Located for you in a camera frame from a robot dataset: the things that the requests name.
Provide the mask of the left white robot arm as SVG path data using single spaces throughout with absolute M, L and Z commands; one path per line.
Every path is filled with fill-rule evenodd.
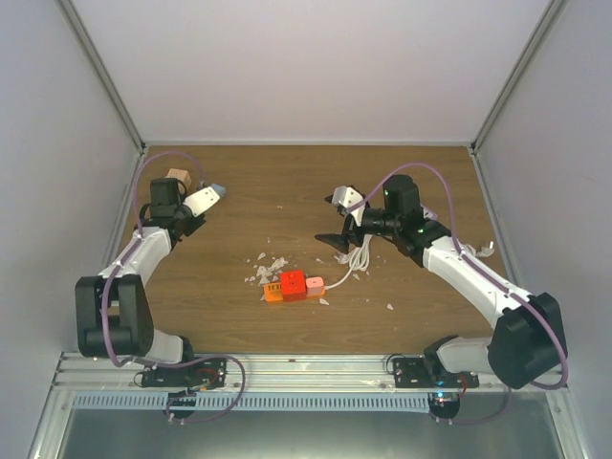
M 194 381 L 197 363 L 187 356 L 186 339 L 155 327 L 145 287 L 158 265 L 206 222 L 206 212 L 225 195 L 226 189 L 217 184 L 188 193 L 180 179 L 150 183 L 149 201 L 137 208 L 128 244 L 104 270 L 76 283 L 76 336 L 82 356 L 106 358 L 116 366 L 129 361 L 161 364 L 173 384 Z

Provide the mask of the light blue usb charger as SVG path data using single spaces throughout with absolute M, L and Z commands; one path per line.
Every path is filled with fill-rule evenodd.
M 219 186 L 217 184 L 211 184 L 210 189 L 214 191 L 214 193 L 222 199 L 226 195 L 226 189 L 223 186 Z

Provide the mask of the orange power strip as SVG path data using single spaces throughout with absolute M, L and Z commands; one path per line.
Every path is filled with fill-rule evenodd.
M 276 302 L 284 302 L 281 294 L 280 282 L 268 283 L 263 288 L 264 296 L 263 299 L 268 303 L 276 303 Z

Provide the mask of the red plug adapter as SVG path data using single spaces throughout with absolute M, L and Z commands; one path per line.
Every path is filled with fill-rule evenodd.
M 280 276 L 281 294 L 284 302 L 303 300 L 307 297 L 304 271 L 283 272 Z

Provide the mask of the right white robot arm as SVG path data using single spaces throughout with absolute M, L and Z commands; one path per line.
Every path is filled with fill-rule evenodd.
M 481 262 L 422 206 L 410 176 L 391 175 L 380 187 L 382 208 L 371 207 L 351 186 L 337 187 L 325 200 L 343 217 L 342 230 L 316 239 L 343 254 L 366 248 L 373 236 L 385 239 L 446 281 L 492 328 L 489 338 L 448 336 L 429 345 L 423 354 L 427 382 L 444 387 L 457 374 L 476 372 L 492 374 L 511 389 L 564 386 L 568 352 L 557 300 L 533 295 Z

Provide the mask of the peach cube power adapter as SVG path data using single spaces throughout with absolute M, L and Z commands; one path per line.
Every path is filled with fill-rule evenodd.
M 170 168 L 165 177 L 178 180 L 184 191 L 188 191 L 192 183 L 190 173 L 184 169 Z

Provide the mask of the pink plug adapter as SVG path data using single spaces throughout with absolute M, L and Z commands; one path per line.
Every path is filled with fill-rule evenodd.
M 325 283 L 320 276 L 307 277 L 305 279 L 305 286 L 308 297 L 319 297 L 325 293 Z

